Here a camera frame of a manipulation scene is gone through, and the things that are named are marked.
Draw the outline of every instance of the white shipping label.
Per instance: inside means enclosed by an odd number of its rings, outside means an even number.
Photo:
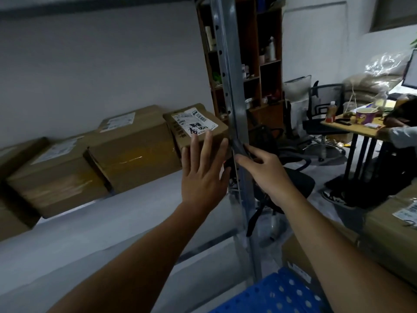
[[[131,125],[134,119],[135,119],[135,112],[125,114],[125,115],[120,115],[115,118],[111,118],[110,120],[107,121],[106,126],[103,127],[100,133],[111,131],[112,129],[116,129],[119,127]]]
[[[83,137],[84,136],[78,136],[76,138],[72,138],[67,141],[53,145],[46,152],[40,155],[38,159],[36,159],[33,163],[31,163],[31,165],[34,165],[35,163],[40,163],[40,162],[43,162],[52,158],[60,157],[62,155],[66,155],[76,146],[77,140]]]
[[[9,153],[9,152],[11,152],[13,149],[15,149],[16,148],[16,146],[13,146],[13,147],[9,147],[9,148],[6,148],[6,149],[3,149],[3,150],[0,150],[0,157],[2,157],[2,156],[4,156],[5,154],[7,154],[7,153]]]
[[[417,201],[414,201],[410,206],[401,209],[392,215],[417,227]]]
[[[311,277],[308,273],[306,273],[303,269],[298,267],[296,264],[292,264],[288,261],[288,267],[293,269],[298,275],[300,275],[305,281],[311,283]]]
[[[191,134],[200,135],[207,130],[212,131],[218,126],[216,123],[202,115],[196,108],[173,114],[172,117],[179,125],[181,125],[189,136],[191,136]]]

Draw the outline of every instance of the shoe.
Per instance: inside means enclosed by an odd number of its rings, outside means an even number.
[[[337,196],[334,191],[331,190],[324,190],[321,191],[321,196],[325,198],[327,201],[336,204],[338,206],[344,207],[348,210],[354,210],[356,209],[354,206],[347,205],[346,201],[341,197]]]

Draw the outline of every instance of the blue plastic pallet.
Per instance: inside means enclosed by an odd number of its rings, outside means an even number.
[[[210,313],[331,312],[289,269],[281,268]]]

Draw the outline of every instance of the chair base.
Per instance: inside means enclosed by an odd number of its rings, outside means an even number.
[[[310,144],[307,147],[303,149],[305,151],[307,148],[311,147],[320,147],[320,155],[318,155],[319,162],[323,162],[327,157],[327,148],[334,148],[340,150],[340,157],[343,157],[346,155],[346,150],[344,150],[342,147],[339,147],[337,145],[334,145],[330,140],[326,139],[325,135],[322,135],[321,138],[314,138],[313,139],[317,144]]]

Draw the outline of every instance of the cup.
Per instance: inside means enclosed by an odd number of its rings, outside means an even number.
[[[356,124],[372,123],[377,114],[377,108],[360,108],[356,110]]]

